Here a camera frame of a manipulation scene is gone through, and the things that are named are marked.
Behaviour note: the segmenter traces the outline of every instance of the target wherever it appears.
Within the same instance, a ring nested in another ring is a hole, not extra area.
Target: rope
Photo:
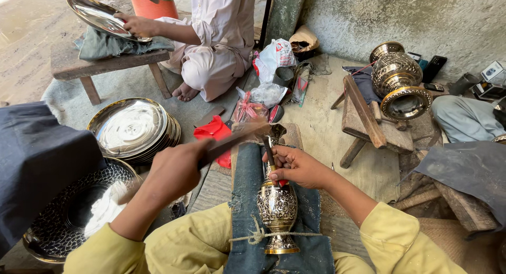
[[[259,242],[261,242],[263,238],[266,238],[266,237],[287,236],[287,235],[291,235],[291,236],[306,236],[306,237],[319,237],[319,236],[322,236],[321,233],[312,233],[312,232],[273,232],[273,233],[265,234],[264,228],[263,227],[260,228],[260,226],[258,225],[258,221],[256,220],[256,217],[254,215],[251,215],[251,217],[253,218],[253,221],[255,222],[256,232],[250,231],[253,235],[252,236],[248,236],[248,237],[231,238],[231,239],[228,240],[229,242],[237,242],[237,241],[243,241],[243,240],[247,239],[248,243],[250,245],[256,245]]]

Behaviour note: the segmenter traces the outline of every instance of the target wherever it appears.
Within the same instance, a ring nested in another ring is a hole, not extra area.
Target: yellow shirt
[[[222,274],[230,251],[230,210],[222,204],[176,219],[134,242],[102,227],[70,253],[67,274]],[[360,238],[376,273],[465,273],[430,238],[418,220],[379,203],[364,220]],[[373,273],[356,255],[333,253],[336,273]]]

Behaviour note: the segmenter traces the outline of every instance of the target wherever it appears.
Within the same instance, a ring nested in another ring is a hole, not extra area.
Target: gray wall
[[[506,0],[305,0],[300,24],[320,39],[321,50],[368,62],[384,41],[430,61],[448,58],[438,79],[474,75],[506,60]]]

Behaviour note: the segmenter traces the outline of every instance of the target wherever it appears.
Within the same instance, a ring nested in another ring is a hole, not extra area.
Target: person
[[[491,141],[506,133],[493,113],[498,103],[445,95],[434,99],[431,109],[450,142]]]
[[[163,36],[174,40],[171,58],[161,63],[181,74],[173,92],[189,101],[200,92],[209,102],[223,94],[249,69],[254,45],[255,0],[191,0],[192,18],[151,20],[116,13],[136,37]]]
[[[175,219],[142,242],[162,208],[199,182],[197,162],[211,140],[182,144],[158,153],[139,191],[110,224],[71,252],[64,273],[223,273],[230,251],[231,212],[227,204]],[[378,203],[309,154],[272,148],[279,169],[269,178],[326,190],[360,228],[377,273],[465,273],[420,232],[416,218]],[[267,155],[262,160],[267,162]],[[353,254],[333,252],[336,273],[372,274]]]

